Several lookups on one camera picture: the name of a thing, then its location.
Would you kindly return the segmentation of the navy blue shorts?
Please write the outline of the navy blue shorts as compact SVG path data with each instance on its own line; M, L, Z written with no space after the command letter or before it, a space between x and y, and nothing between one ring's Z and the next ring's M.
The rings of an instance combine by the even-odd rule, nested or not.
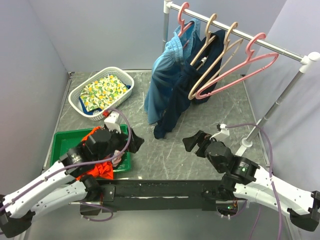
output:
M200 43L191 52L190 57L185 61L184 67L180 73L180 76L172 88L171 96L168 101L168 106L163 113L161 119L154 127L153 135L156 139L163 139L166 133L171 132L183 112L185 112L191 103L195 105L203 104L209 100L208 97L204 99L188 99L189 92L194 84L199 80L201 75L207 70L214 59L218 57L223 49L223 41L225 37L225 30L218 30L211 34L213 37L217 35L217 38L209 44L206 50L203 51L201 56L197 59L194 65L190 65L197 52L201 49L205 42L205 38L200 40ZM214 72L210 73L205 80L212 77Z

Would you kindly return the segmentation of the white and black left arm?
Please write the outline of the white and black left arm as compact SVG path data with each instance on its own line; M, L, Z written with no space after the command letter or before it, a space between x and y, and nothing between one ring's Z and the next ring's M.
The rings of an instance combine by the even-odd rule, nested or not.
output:
M132 129L122 133L106 126L96 128L47 171L0 197L0 233L16 237L51 211L71 202L94 201L101 192L96 177L90 174L95 165L113 160L115 151L136 153L143 143Z

